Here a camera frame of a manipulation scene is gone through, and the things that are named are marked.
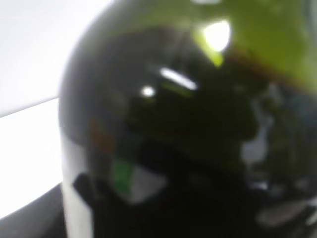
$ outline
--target dark green glass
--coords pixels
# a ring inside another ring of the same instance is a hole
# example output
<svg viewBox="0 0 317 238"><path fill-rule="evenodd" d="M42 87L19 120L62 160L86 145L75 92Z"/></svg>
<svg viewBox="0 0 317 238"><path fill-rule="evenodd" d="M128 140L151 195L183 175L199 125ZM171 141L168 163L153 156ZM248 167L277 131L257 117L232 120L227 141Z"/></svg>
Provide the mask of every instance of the dark green glass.
<svg viewBox="0 0 317 238"><path fill-rule="evenodd" d="M313 237L309 6L114 1L61 88L69 237Z"/></svg>

